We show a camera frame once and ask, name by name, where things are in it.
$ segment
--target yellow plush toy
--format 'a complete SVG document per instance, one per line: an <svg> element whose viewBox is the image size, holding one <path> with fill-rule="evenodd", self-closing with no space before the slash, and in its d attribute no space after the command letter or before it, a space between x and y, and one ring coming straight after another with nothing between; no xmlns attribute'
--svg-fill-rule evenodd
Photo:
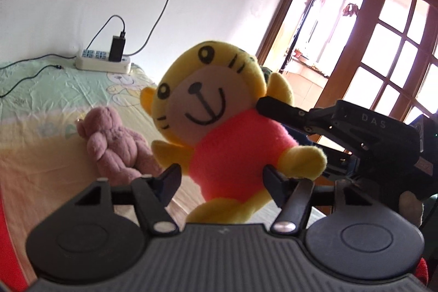
<svg viewBox="0 0 438 292"><path fill-rule="evenodd" d="M142 90L142 107L168 140L152 142L155 158L163 167L180 164L206 200L188 222L246 222L271 199L262 180L267 164L311 180L324 171L322 150L299 146L281 124L257 113L264 96L293 103L279 73L266 86L255 57L216 41L192 47L157 88Z"/></svg>

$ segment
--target bed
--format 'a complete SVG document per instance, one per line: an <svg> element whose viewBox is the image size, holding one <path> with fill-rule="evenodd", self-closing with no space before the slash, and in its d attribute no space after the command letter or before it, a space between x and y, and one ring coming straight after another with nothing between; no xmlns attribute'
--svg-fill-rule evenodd
<svg viewBox="0 0 438 292"><path fill-rule="evenodd" d="M94 106L110 105L127 127L149 142L162 138L140 106L140 90L152 81L136 65L130 74L120 75L80 71L74 60L46 57L2 70L1 94L21 78L53 64L63 69L46 68L0 99L0 208L3 206L10 243L27 283L36 278L25 253L28 233L97 177L75 121ZM184 177L167 210L182 228L186 215L202 202L199 188ZM135 221L132 207L115 207L115 211ZM269 225L277 213L271 203L251 222ZM322 216L314 210L311 221Z"/></svg>

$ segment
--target pink shirt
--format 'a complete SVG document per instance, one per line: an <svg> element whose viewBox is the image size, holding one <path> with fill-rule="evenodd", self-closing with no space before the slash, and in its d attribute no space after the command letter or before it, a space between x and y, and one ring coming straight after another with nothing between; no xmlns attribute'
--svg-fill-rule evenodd
<svg viewBox="0 0 438 292"><path fill-rule="evenodd" d="M207 201L222 197L245 202L264 189L263 168L276 166L284 150L297 145L281 124L249 109L198 143L189 175Z"/></svg>

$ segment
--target plush toy eye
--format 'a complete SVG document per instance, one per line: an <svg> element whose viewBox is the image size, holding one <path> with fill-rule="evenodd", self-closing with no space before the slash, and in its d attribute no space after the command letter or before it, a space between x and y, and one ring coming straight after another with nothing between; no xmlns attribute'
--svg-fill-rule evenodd
<svg viewBox="0 0 438 292"><path fill-rule="evenodd" d="M157 89L157 97L159 99L167 99L170 96L170 87L167 83L162 83Z"/></svg>
<svg viewBox="0 0 438 292"><path fill-rule="evenodd" d="M201 60L202 63L205 63L206 65L209 65L212 63L215 56L215 50L211 46L203 46L198 51L198 57Z"/></svg>

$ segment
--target white power strip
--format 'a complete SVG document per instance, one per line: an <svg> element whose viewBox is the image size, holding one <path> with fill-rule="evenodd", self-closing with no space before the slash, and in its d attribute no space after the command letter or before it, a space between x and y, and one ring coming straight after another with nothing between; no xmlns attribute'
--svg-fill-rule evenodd
<svg viewBox="0 0 438 292"><path fill-rule="evenodd" d="M122 57L120 62L108 61L109 52L84 50L76 56L76 68L78 70L99 71L111 73L129 73L131 70L131 58Z"/></svg>

